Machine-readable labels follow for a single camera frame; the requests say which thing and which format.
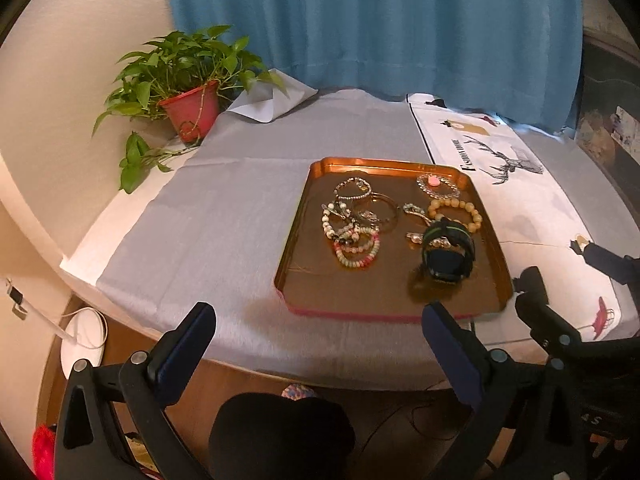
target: red flower pot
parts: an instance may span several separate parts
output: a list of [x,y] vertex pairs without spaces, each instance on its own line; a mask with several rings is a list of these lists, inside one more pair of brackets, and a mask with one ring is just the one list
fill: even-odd
[[182,142],[202,139],[216,122],[218,108],[217,81],[160,101]]

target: metal screw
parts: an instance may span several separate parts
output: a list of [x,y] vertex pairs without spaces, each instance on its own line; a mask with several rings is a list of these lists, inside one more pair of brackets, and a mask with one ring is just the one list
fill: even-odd
[[76,372],[81,372],[85,368],[86,368],[86,359],[78,359],[78,361],[74,363],[74,370]]
[[509,357],[507,355],[507,352],[505,352],[504,350],[501,350],[499,348],[494,348],[493,350],[491,350],[489,352],[489,355],[491,356],[491,359],[493,359],[497,363],[503,363]]
[[564,368],[564,363],[562,362],[562,359],[554,357],[553,359],[551,359],[551,366],[556,370],[562,370]]
[[131,356],[131,362],[135,365],[142,364],[146,361],[146,352],[138,351]]

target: black watch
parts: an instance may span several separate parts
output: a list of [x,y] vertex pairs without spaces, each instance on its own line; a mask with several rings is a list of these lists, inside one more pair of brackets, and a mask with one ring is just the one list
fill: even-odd
[[[436,238],[445,237],[463,253],[430,246]],[[422,235],[422,262],[434,280],[457,283],[468,278],[474,268],[476,246],[463,224],[448,218],[434,221]]]

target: copper tray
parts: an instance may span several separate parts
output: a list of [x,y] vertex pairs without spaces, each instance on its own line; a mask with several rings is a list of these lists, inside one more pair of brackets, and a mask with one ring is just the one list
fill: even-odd
[[[482,228],[472,235],[476,262],[471,276],[456,285],[423,276],[420,246],[407,240],[406,233],[423,232],[426,226],[402,211],[391,231],[382,230],[380,252],[371,266],[341,266],[320,219],[321,204],[333,198],[334,187],[359,174],[374,192],[391,197],[400,207],[411,202],[427,209],[430,199],[415,182],[417,175],[427,172],[450,178],[460,189],[460,199],[471,200],[482,215]],[[462,210],[443,208],[443,213],[469,222]],[[491,220],[467,174],[447,166],[338,157],[311,165],[274,284],[296,314],[415,323],[432,300],[440,300],[453,316],[464,318],[500,312],[513,293]]]

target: blue curtain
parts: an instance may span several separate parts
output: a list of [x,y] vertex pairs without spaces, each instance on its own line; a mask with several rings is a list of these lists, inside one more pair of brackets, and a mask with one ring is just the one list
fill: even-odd
[[234,26],[315,88],[429,92],[557,129],[580,71],[581,0],[170,0],[175,25]]

